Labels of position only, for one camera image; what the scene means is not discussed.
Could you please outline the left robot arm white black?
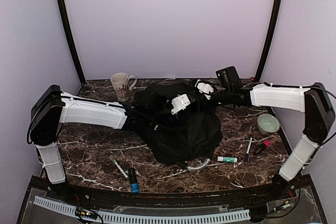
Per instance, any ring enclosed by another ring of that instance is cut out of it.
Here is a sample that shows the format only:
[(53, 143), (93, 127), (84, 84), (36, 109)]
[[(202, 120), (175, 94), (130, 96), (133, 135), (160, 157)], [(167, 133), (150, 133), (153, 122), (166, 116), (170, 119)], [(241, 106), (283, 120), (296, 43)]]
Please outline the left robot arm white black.
[(65, 123), (84, 123), (126, 129), (136, 120), (170, 130), (167, 123), (156, 120), (149, 113), (141, 112), (132, 105), (86, 99), (62, 92), (52, 84), (31, 109), (31, 121), (27, 143), (37, 148), (47, 179), (52, 185), (65, 185), (67, 176), (57, 145), (59, 128)]

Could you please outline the black student bag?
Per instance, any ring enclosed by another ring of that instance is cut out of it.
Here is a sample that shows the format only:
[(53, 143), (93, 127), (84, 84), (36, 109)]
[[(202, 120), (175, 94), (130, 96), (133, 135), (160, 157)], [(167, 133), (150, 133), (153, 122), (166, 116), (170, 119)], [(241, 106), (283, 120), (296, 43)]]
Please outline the black student bag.
[[(187, 94), (191, 104), (172, 115), (171, 101), (183, 94)], [(189, 83), (150, 85), (134, 94), (132, 105), (171, 126), (167, 130), (140, 120), (131, 125), (160, 163), (186, 167), (185, 161), (202, 155), (210, 157), (222, 140), (216, 107)]]

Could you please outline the blue capped white pen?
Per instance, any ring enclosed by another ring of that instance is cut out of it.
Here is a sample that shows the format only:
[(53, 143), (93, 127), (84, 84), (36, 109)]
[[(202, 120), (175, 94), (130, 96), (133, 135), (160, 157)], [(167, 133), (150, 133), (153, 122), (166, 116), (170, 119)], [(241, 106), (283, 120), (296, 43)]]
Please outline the blue capped white pen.
[(244, 157), (244, 162), (248, 162), (248, 159), (249, 159), (249, 152), (250, 152), (250, 148), (251, 148), (252, 141), (253, 141), (253, 137), (250, 136), (250, 137), (249, 137), (248, 146), (247, 146), (247, 150), (246, 150), (245, 157)]

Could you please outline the green white glue stick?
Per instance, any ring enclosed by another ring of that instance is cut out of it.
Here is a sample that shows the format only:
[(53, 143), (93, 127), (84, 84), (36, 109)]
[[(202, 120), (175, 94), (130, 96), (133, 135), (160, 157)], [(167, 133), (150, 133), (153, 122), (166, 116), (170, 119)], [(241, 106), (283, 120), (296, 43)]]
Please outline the green white glue stick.
[(217, 161), (225, 163), (237, 163), (238, 159), (236, 157), (218, 156)]

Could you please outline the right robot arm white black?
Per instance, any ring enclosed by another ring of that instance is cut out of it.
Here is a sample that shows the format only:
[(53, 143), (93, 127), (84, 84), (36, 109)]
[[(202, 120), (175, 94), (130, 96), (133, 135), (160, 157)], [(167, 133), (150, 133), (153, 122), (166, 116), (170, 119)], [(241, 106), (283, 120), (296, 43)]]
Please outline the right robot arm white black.
[(330, 101), (335, 95), (316, 82), (310, 86), (293, 86), (273, 83), (243, 84), (236, 68), (231, 66), (216, 72), (222, 89), (209, 93), (216, 105), (267, 106), (301, 112), (305, 115), (302, 137), (278, 171), (287, 182), (309, 164), (314, 154), (332, 139), (329, 134), (335, 110)]

